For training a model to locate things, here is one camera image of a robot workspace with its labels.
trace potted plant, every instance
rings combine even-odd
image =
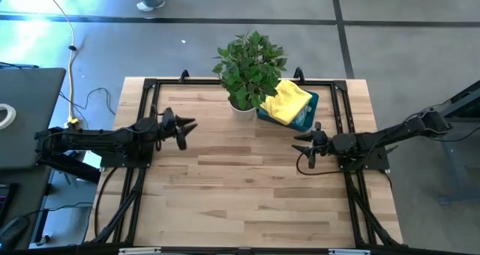
[[[221,85],[229,92],[229,102],[237,119],[248,120],[267,95],[275,96],[275,86],[285,71],[287,59],[284,49],[272,45],[269,36],[255,31],[252,35],[236,35],[238,39],[228,43],[226,49],[218,48],[213,73],[221,79]]]

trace gray floor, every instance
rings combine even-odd
[[[58,14],[50,0],[2,0],[0,13]],[[140,13],[139,0],[58,0],[68,14],[110,17],[240,18],[333,20],[332,0],[168,0],[164,9]],[[345,20],[479,21],[479,0],[340,0]],[[234,34],[257,29],[288,53],[290,77],[301,66],[306,77],[345,78],[336,26],[219,25],[155,23],[74,23],[77,46],[73,65],[75,101],[85,103],[97,87],[112,92],[116,107],[126,76],[208,76],[216,47]],[[0,59],[42,67],[64,67],[70,43],[64,22],[0,21]],[[438,104],[480,79],[480,28],[346,27],[355,78],[366,79],[379,128],[396,124],[431,104]],[[68,93],[67,82],[62,88]],[[104,93],[91,97],[84,112],[90,128],[111,128],[113,115]],[[52,125],[63,125],[67,103],[59,100]],[[440,205],[454,192],[446,157],[438,142],[416,138],[391,153],[391,177],[403,240],[416,248],[480,251],[480,205]],[[67,186],[47,206],[72,203],[70,192],[93,200],[95,187]],[[55,241],[82,241],[88,209],[65,209],[49,216]],[[69,226],[58,226],[65,218]]]

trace yellow cloth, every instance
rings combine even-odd
[[[288,125],[300,110],[307,106],[312,95],[301,90],[298,85],[288,79],[280,81],[276,89],[278,94],[275,97],[268,96],[260,106],[268,113],[268,116]]]

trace wooden tabletop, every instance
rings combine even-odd
[[[144,79],[125,79],[115,129],[136,121]],[[356,131],[375,131],[366,81],[348,79],[347,85]],[[322,123],[330,137],[335,135],[329,89],[304,89],[319,94],[316,121]],[[143,188],[134,244],[354,247],[343,174],[305,176],[296,172],[299,152],[290,145],[308,145],[293,139],[299,132],[256,118],[235,121],[227,96],[219,85],[161,87],[158,110],[172,107],[179,116],[195,118],[198,127],[187,136],[186,151],[179,151],[176,141],[170,139],[163,143],[160,152],[154,153]],[[340,111],[344,116],[344,106],[340,105]],[[308,169],[305,158],[300,167]],[[335,157],[316,158],[313,172],[335,170]],[[108,171],[102,173],[99,189]],[[119,207],[125,171],[118,169],[106,184],[99,207],[100,230]],[[391,236],[402,242],[387,178],[379,172],[366,171],[365,180],[373,213]],[[85,240],[94,237],[93,217],[92,214]],[[367,239],[363,215],[359,215],[359,220],[362,235]],[[124,234],[128,221],[126,218]]]

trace person's foot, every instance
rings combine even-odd
[[[136,4],[136,8],[138,8],[139,11],[148,12],[148,11],[153,11],[155,8],[162,8],[164,5],[165,5],[165,0],[163,0],[163,2],[156,7],[147,7],[147,5],[141,1],[140,3]]]

